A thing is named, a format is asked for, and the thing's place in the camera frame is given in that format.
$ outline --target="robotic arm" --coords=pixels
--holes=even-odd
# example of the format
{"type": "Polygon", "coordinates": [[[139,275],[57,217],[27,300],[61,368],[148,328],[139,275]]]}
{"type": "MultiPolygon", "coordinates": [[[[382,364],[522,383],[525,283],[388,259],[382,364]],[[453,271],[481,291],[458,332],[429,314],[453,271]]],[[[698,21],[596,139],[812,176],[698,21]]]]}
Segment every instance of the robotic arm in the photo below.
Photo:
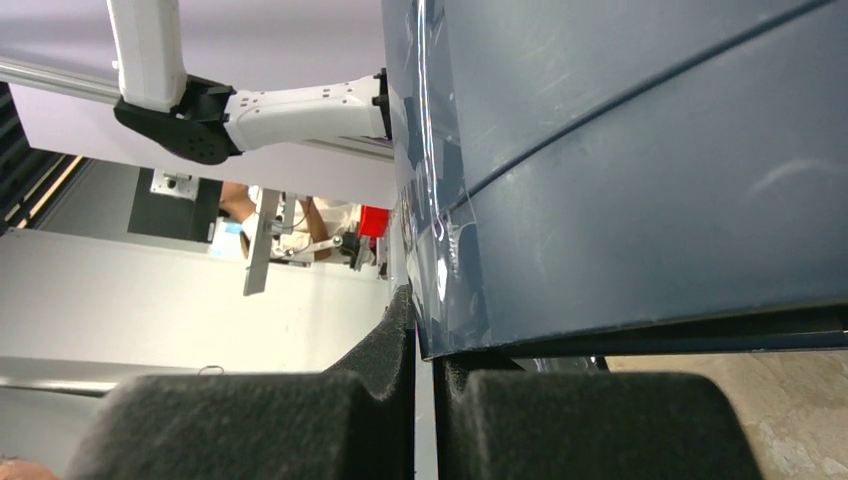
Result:
{"type": "Polygon", "coordinates": [[[217,165],[281,142],[391,139],[383,69],[358,80],[255,92],[188,75],[178,0],[108,0],[118,48],[115,118],[171,153],[217,165]]]}

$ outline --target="metal bracket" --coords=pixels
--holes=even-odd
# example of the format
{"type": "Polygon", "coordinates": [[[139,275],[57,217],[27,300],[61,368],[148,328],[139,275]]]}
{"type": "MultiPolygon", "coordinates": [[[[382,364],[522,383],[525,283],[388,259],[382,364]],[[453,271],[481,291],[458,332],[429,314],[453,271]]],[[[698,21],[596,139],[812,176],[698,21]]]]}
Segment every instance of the metal bracket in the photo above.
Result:
{"type": "Polygon", "coordinates": [[[256,231],[252,232],[253,241],[247,254],[247,268],[244,276],[244,296],[265,291],[268,278],[268,265],[271,263],[271,245],[274,240],[270,225],[277,214],[280,203],[278,190],[262,189],[259,200],[259,221],[256,231]]]}
{"type": "Polygon", "coordinates": [[[285,258],[294,258],[298,255],[305,255],[309,253],[320,252],[321,250],[328,250],[330,248],[338,248],[342,245],[342,237],[341,235],[336,235],[329,240],[324,240],[323,242],[313,243],[308,247],[302,250],[292,250],[291,248],[286,250],[285,258]]]}
{"type": "Polygon", "coordinates": [[[354,271],[357,271],[357,272],[362,271],[363,259],[365,258],[365,255],[368,253],[368,250],[371,249],[368,246],[370,241],[371,241],[371,237],[369,237],[368,235],[363,235],[363,236],[359,237],[359,253],[356,255],[356,261],[354,262],[354,264],[352,266],[354,271]]]}
{"type": "Polygon", "coordinates": [[[272,235],[291,235],[294,232],[294,212],[297,208],[297,200],[297,194],[285,192],[286,207],[283,209],[283,221],[273,220],[267,227],[272,235]]]}
{"type": "Polygon", "coordinates": [[[150,182],[150,192],[169,197],[197,200],[200,189],[200,177],[170,173],[163,170],[153,171],[153,181],[150,182]]]}

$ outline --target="metal rod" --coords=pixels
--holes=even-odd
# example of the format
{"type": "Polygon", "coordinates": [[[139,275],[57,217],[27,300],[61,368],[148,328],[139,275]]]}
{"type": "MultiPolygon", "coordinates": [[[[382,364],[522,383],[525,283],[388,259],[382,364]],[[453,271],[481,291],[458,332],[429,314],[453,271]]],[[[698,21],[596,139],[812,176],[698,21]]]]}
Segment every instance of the metal rod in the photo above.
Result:
{"type": "MultiPolygon", "coordinates": [[[[58,166],[64,155],[59,153],[44,152],[41,150],[31,150],[23,161],[18,165],[24,171],[22,175],[9,174],[8,182],[3,182],[3,191],[8,194],[8,197],[2,205],[0,205],[0,213],[5,217],[11,212],[15,205],[23,208],[22,203],[27,200],[27,196],[32,198],[31,192],[40,182],[45,179],[45,176],[51,173],[58,166]]],[[[16,225],[17,222],[9,222],[11,225],[16,225]]]]}
{"type": "Polygon", "coordinates": [[[79,382],[71,380],[19,380],[0,377],[0,388],[30,390],[37,392],[63,393],[83,397],[103,397],[118,384],[114,382],[79,382]]]}
{"type": "Polygon", "coordinates": [[[118,82],[0,57],[0,80],[72,97],[114,105],[121,98],[118,82]]]}
{"type": "Polygon", "coordinates": [[[338,248],[342,245],[342,237],[341,235],[336,235],[329,240],[324,240],[323,242],[317,242],[305,247],[301,250],[294,250],[292,248],[286,250],[285,258],[294,258],[297,255],[306,255],[309,253],[320,252],[322,250],[329,250],[331,248],[338,248]]]}

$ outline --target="black foam pad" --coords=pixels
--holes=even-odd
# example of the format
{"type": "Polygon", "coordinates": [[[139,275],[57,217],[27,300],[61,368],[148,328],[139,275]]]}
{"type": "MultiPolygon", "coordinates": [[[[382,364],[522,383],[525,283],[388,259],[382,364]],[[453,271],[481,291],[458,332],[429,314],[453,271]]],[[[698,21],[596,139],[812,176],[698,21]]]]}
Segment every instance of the black foam pad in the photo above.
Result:
{"type": "Polygon", "coordinates": [[[437,409],[443,478],[761,478],[733,409],[703,377],[486,370],[463,389],[456,370],[441,373],[454,392],[437,409]]]}
{"type": "Polygon", "coordinates": [[[326,373],[157,376],[119,387],[67,478],[411,478],[409,302],[400,289],[383,322],[326,373]]]}

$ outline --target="red box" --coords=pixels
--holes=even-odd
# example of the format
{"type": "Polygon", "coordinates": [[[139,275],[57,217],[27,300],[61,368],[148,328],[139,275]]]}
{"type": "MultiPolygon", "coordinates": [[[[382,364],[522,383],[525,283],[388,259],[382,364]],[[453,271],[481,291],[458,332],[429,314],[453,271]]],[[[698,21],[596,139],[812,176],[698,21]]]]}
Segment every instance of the red box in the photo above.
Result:
{"type": "Polygon", "coordinates": [[[389,211],[383,208],[362,206],[359,218],[359,236],[382,237],[389,225],[389,211]]]}

